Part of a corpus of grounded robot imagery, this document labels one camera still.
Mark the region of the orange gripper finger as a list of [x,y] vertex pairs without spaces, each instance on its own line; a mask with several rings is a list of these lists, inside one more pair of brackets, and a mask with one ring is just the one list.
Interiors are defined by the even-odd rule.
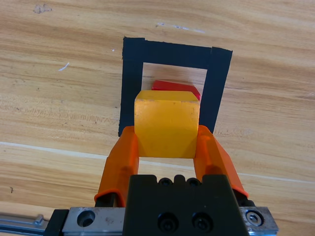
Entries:
[[193,163],[198,180],[202,180],[204,175],[225,175],[239,206],[249,205],[249,194],[244,190],[230,156],[204,125],[198,128]]
[[134,127],[127,126],[106,159],[95,206],[125,207],[129,180],[138,174],[138,167],[138,139]]

